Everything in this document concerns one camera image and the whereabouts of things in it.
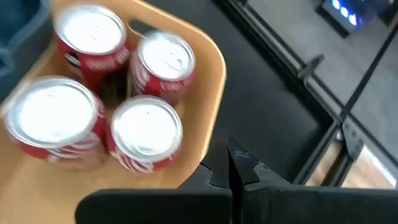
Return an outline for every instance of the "black table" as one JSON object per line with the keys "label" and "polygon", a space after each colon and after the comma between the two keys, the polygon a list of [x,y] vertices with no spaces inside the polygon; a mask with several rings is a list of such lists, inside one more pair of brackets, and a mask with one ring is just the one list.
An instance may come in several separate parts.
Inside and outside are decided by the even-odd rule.
{"label": "black table", "polygon": [[236,137],[286,180],[293,182],[332,123],[304,100],[283,70],[267,61],[210,0],[148,0],[204,30],[220,48],[227,81],[211,146]]}

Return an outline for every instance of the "can lid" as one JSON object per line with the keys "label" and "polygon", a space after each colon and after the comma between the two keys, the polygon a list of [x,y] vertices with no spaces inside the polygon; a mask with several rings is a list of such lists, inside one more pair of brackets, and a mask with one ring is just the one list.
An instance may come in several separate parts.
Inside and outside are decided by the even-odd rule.
{"label": "can lid", "polygon": [[91,131],[97,102],[82,84],[62,77],[33,83],[7,112],[6,126],[18,140],[42,148],[62,147]]}
{"label": "can lid", "polygon": [[118,148],[138,161],[169,157],[182,140],[178,114],[154,96],[137,96],[123,103],[115,111],[111,129]]}
{"label": "can lid", "polygon": [[77,4],[55,21],[57,35],[71,48],[90,55],[114,52],[126,41],[123,22],[108,8]]}
{"label": "can lid", "polygon": [[138,56],[155,76],[163,80],[181,80],[195,67],[195,55],[181,37],[163,31],[153,31],[139,44]]}

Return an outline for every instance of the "black metal frame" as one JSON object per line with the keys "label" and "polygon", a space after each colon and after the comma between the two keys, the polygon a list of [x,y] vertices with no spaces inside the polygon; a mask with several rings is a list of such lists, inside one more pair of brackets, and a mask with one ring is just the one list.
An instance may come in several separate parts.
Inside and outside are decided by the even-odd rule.
{"label": "black metal frame", "polygon": [[[329,127],[328,131],[325,133],[324,137],[319,142],[310,158],[308,158],[307,163],[302,167],[302,170],[294,180],[294,184],[305,184],[308,181],[313,171],[317,168],[323,155],[326,153],[329,145],[335,140],[336,135],[340,132],[344,137],[343,148],[338,156],[338,159],[332,165],[332,168],[327,174],[322,185],[331,185],[335,187],[342,185],[347,173],[349,172],[349,169],[357,160],[364,146],[363,140],[358,137],[355,130],[352,130],[352,128],[346,122],[347,118],[353,120],[360,130],[366,135],[366,137],[368,137],[368,139],[370,139],[380,149],[380,151],[385,154],[386,157],[390,159],[396,167],[398,167],[398,161],[396,161],[393,156],[385,149],[385,147],[351,114],[351,110],[362,94],[366,84],[369,82],[375,68],[391,43],[391,40],[394,38],[395,33],[398,30],[397,26],[395,26],[395,28],[392,30],[384,45],[377,53],[373,63],[370,65],[369,69],[365,73],[354,93],[351,95],[350,99],[347,101],[347,103],[343,104],[314,74],[314,70],[323,60],[322,55],[319,55],[308,63],[305,63],[279,37],[279,35],[270,27],[270,25],[267,24],[267,22],[264,21],[249,4],[247,4],[246,0],[215,1],[219,4],[219,6],[221,6],[222,9],[228,12],[229,16],[234,17],[234,19],[238,21],[237,25],[240,26],[240,29],[244,31],[244,35],[252,41],[258,50],[267,52],[268,54],[271,52],[272,57],[275,57],[273,60],[276,60],[278,65],[281,68],[284,68],[284,72],[288,75],[288,77],[293,79],[299,88],[305,89],[305,91],[308,91],[311,94],[313,99],[316,99],[318,102],[316,107],[320,106],[322,110],[327,111],[327,113],[334,119],[333,124]],[[300,65],[301,68],[295,68],[292,61],[281,52],[275,43],[270,40],[270,38],[268,38],[267,35],[262,31],[262,29],[265,29],[268,33],[270,33],[272,38],[284,48],[284,50],[295,60],[295,62]],[[341,108],[341,112],[339,114],[336,114],[330,108],[330,105],[328,105],[328,103],[318,94],[318,92],[311,85],[307,84],[310,77]]]}

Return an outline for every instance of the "can label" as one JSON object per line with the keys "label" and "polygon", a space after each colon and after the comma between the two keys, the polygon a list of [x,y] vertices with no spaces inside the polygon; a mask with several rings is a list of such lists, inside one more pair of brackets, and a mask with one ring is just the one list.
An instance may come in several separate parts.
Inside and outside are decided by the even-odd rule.
{"label": "can label", "polygon": [[130,59],[130,44],[128,41],[116,51],[106,55],[90,55],[76,51],[61,38],[57,38],[58,51],[64,57],[68,68],[81,77],[89,89],[98,92],[103,78],[128,65]]}
{"label": "can label", "polygon": [[97,118],[93,129],[83,139],[71,142],[63,147],[44,149],[17,140],[19,147],[27,154],[52,163],[73,164],[74,168],[86,169],[97,166],[105,160],[103,140],[106,134],[105,108],[102,101],[94,95],[97,101]]}
{"label": "can label", "polygon": [[111,134],[111,129],[108,127],[107,128],[107,145],[108,145],[108,150],[109,153],[116,158],[119,163],[127,170],[133,171],[133,172],[140,172],[140,173],[152,173],[156,170],[159,170],[167,165],[169,165],[173,159],[177,156],[177,152],[180,150],[181,146],[176,148],[176,150],[171,153],[171,155],[165,159],[162,159],[161,161],[137,161],[120,150],[120,148],[117,147],[112,134]]}
{"label": "can label", "polygon": [[132,53],[130,74],[135,95],[152,95],[176,105],[186,93],[194,75],[179,81],[162,80],[152,74],[140,61],[137,52]]}

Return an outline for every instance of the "pull tab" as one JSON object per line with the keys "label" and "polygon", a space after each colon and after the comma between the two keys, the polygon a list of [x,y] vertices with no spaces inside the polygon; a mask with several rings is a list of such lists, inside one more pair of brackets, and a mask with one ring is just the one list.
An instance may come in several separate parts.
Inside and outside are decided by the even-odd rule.
{"label": "pull tab", "polygon": [[181,58],[183,55],[179,55],[181,52],[178,50],[181,49],[181,46],[171,43],[167,41],[168,44],[165,45],[165,56],[162,57],[162,61],[166,63],[170,68],[176,71],[182,71],[185,68],[183,67],[183,62]]}

